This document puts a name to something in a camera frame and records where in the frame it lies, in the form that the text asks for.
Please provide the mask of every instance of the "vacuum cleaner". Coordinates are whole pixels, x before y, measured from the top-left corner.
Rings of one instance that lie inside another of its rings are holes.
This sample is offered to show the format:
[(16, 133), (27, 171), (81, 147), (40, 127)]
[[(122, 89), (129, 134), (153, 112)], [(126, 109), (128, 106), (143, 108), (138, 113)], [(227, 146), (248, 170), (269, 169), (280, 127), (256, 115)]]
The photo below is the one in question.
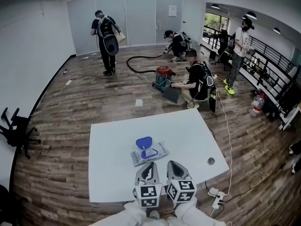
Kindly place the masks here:
[(163, 92), (164, 89), (165, 89), (167, 80), (171, 81), (172, 76), (175, 76), (175, 73), (171, 70), (171, 68), (169, 68), (168, 66), (159, 66), (156, 70), (137, 71), (129, 65), (129, 61), (134, 59), (134, 58), (155, 59), (155, 58), (161, 57), (164, 54), (165, 53), (162, 53), (161, 55), (156, 56), (156, 57), (134, 56), (134, 57), (131, 57), (127, 60), (127, 66), (129, 67), (130, 70), (132, 70), (135, 73), (155, 73), (156, 74), (156, 79), (152, 83), (152, 86), (155, 87), (156, 89), (160, 90), (161, 92)]

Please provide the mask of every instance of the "neon yellow shoe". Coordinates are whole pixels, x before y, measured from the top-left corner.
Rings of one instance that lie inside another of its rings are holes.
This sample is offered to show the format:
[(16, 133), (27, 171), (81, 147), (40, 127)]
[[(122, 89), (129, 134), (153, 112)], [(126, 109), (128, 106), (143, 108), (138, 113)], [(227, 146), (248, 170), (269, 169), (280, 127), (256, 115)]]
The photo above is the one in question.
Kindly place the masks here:
[(234, 94), (235, 94), (233, 88), (228, 87), (228, 85), (225, 86), (225, 89), (227, 90), (227, 92), (228, 92), (230, 95), (234, 95)]

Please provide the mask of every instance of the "black hose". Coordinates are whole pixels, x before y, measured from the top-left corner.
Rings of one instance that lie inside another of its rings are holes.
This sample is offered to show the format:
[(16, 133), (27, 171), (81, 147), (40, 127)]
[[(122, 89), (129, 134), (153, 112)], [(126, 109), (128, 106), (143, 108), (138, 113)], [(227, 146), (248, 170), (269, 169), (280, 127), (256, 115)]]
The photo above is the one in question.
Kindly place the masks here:
[(156, 72), (155, 70), (144, 70), (144, 71), (137, 71), (135, 69), (133, 69), (129, 64), (128, 62), (133, 59), (133, 58), (159, 58), (161, 57), (162, 55), (164, 55), (165, 53), (157, 56), (157, 57), (148, 57), (148, 56), (134, 56), (134, 57), (130, 57), (128, 60), (127, 60), (127, 66), (130, 68), (131, 71), (134, 71), (135, 73), (150, 73), (150, 72)]

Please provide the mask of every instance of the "black cap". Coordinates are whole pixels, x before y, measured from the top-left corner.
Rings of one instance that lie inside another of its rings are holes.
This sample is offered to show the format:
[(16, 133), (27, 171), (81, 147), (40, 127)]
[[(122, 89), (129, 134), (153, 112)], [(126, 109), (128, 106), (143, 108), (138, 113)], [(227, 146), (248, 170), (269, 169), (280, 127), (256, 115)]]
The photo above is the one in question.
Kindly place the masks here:
[(245, 18), (244, 22), (246, 23), (246, 25), (248, 25), (249, 28), (254, 29), (254, 26), (252, 25), (252, 20), (249, 18)]
[(95, 16), (96, 16), (96, 14), (98, 14), (98, 13), (102, 13), (102, 11), (101, 11), (101, 10), (97, 10), (97, 11), (95, 12)]
[(170, 34), (174, 33), (172, 30), (166, 30), (164, 33), (164, 39), (168, 38)]
[(188, 50), (185, 51), (186, 53), (186, 57), (197, 57), (197, 51), (194, 48), (190, 48)]

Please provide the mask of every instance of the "plastic bottle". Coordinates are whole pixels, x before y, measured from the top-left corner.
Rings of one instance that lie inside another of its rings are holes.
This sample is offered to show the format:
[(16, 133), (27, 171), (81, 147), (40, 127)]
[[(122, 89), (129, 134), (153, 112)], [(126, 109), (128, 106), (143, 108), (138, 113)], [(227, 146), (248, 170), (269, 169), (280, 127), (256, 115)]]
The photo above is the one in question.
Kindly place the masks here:
[(249, 111), (252, 117), (256, 117), (263, 108), (264, 105), (264, 94), (255, 96), (253, 102), (251, 103), (251, 110)]

